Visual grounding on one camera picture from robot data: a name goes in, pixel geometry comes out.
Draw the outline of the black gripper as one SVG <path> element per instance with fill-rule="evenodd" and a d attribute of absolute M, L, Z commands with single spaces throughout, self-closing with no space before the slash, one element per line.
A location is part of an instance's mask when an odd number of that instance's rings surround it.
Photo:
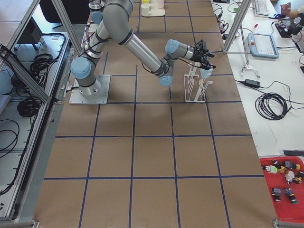
<path fill-rule="evenodd" d="M 198 43 L 192 46 L 193 48 L 193 56 L 191 57 L 191 61 L 193 62 L 200 62 L 200 68 L 209 70 L 215 69 L 216 66 L 210 63 L 209 57 L 213 58 L 215 55 L 209 52 L 207 48 L 207 43 L 205 40 L 201 39 Z"/>

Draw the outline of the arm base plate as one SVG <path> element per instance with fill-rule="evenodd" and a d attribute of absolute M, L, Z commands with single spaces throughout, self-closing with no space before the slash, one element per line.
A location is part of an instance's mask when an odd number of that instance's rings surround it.
<path fill-rule="evenodd" d="M 71 105 L 106 105 L 109 95 L 111 75 L 96 75 L 95 83 L 91 87 L 81 87 L 77 80 L 69 99 Z"/>

